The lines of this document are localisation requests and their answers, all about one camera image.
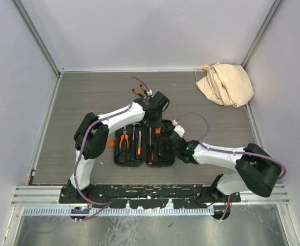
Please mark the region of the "orange handled screwdriver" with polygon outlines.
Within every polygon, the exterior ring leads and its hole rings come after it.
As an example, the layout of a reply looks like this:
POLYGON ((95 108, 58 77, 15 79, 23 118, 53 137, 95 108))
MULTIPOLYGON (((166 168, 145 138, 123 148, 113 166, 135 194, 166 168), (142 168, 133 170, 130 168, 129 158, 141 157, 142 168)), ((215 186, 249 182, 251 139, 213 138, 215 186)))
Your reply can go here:
POLYGON ((155 128, 155 134, 161 134, 161 127, 155 128))

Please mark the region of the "black handled screwdriver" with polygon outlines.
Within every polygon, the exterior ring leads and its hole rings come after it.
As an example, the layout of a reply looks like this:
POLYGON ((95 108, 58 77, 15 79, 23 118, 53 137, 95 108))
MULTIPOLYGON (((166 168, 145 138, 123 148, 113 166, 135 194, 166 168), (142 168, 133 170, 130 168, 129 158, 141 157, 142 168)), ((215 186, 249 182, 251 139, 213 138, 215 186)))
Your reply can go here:
POLYGON ((149 128, 149 145, 147 149, 147 164, 152 166, 154 164, 154 154, 152 145, 152 128, 149 128))

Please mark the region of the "black handled claw hammer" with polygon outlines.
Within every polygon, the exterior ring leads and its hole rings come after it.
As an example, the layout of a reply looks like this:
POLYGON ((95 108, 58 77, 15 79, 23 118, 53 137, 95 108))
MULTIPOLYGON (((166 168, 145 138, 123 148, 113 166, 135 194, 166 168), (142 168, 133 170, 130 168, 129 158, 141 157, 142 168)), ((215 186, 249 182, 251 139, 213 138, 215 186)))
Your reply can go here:
POLYGON ((141 124, 139 122, 134 122, 131 125, 133 126, 132 140, 134 140, 135 139, 135 127, 140 126, 141 124))

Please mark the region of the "black plastic tool case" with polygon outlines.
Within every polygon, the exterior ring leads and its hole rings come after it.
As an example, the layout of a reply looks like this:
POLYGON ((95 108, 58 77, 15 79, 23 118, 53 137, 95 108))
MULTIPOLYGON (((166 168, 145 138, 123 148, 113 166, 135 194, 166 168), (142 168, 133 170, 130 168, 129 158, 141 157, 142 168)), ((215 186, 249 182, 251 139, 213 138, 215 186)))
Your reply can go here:
POLYGON ((152 128, 152 145, 154 154, 154 164, 147 164, 147 149, 149 145, 149 126, 144 122, 139 122, 141 125, 135 127, 135 139, 132 140, 133 126, 127 125, 127 134, 129 135, 130 148, 128 151, 119 150, 120 136, 122 135, 123 127, 116 130, 114 138, 108 141, 108 146, 113 148, 114 163, 121 167, 138 167, 142 163, 146 163, 149 167, 170 167, 174 164, 175 158, 167 159, 159 155, 159 150, 162 146, 163 137, 168 135, 173 129, 173 124, 170 120, 162 120, 161 134, 155 134, 155 128, 152 128), (141 156, 137 154, 138 148, 138 132, 142 132, 141 137, 141 156))

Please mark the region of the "orange black pliers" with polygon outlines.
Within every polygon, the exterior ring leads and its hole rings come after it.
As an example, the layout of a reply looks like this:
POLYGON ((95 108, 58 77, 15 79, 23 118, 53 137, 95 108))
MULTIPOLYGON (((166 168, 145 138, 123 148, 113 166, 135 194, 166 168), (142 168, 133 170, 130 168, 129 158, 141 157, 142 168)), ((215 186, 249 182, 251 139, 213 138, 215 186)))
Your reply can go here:
POLYGON ((130 148, 129 135, 127 134, 126 126, 123 127, 122 135, 120 136, 119 150, 128 151, 130 148))

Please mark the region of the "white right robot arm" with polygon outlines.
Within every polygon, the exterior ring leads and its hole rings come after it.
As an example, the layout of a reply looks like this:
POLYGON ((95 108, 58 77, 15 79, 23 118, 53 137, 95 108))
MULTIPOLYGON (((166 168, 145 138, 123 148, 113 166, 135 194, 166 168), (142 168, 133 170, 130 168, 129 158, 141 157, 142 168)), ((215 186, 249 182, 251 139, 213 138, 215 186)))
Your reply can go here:
POLYGON ((211 197, 217 202, 243 191, 269 197, 276 182, 286 175, 285 166, 254 143, 244 148, 211 146, 199 140, 186 141, 171 131, 163 137, 161 155, 176 157, 184 163, 233 170, 232 174, 218 175, 211 185, 211 197))

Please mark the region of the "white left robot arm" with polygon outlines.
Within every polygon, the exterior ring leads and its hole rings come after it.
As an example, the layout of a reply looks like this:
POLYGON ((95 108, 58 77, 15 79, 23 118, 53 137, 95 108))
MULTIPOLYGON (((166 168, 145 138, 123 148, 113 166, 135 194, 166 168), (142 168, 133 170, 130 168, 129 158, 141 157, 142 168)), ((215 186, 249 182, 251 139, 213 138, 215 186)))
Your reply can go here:
POLYGON ((104 152, 110 134, 139 121, 158 127, 168 105, 169 99, 158 91, 145 99, 133 99, 127 106, 110 113, 88 113, 74 135, 76 160, 67 184, 71 198, 77 203, 89 201, 87 188, 91 171, 96 158, 104 152))

